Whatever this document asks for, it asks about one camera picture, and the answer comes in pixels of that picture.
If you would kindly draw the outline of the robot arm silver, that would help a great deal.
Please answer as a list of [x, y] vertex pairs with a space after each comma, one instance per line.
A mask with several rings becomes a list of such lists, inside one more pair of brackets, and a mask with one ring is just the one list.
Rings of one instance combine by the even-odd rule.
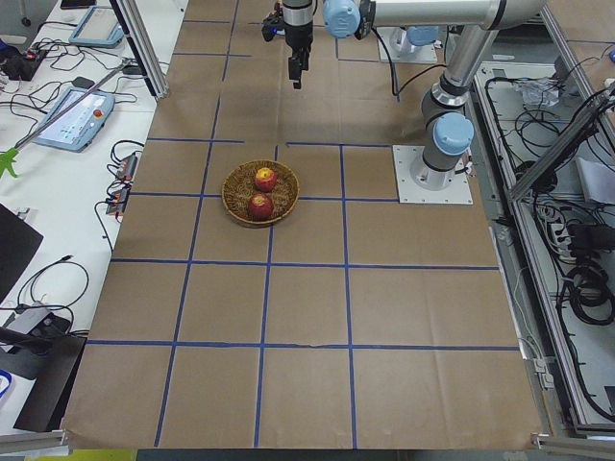
[[453, 56], [423, 98], [428, 137], [409, 168], [417, 185], [436, 191], [451, 184], [457, 162], [474, 138], [474, 126], [461, 110], [482, 53], [500, 30], [525, 23], [543, 6], [533, 0], [325, 1], [320, 10], [326, 30], [337, 38], [363, 39], [381, 27], [462, 26]]

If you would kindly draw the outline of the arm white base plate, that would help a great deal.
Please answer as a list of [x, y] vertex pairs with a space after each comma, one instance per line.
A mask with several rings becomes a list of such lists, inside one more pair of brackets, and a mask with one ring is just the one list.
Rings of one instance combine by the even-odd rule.
[[394, 145], [393, 164], [401, 204], [460, 205], [473, 203], [462, 158], [449, 172], [430, 169], [424, 162], [423, 146]]
[[383, 40], [379, 43], [380, 61], [387, 61], [390, 55], [395, 62], [437, 63], [434, 43], [438, 26], [382, 27], [378, 32]]

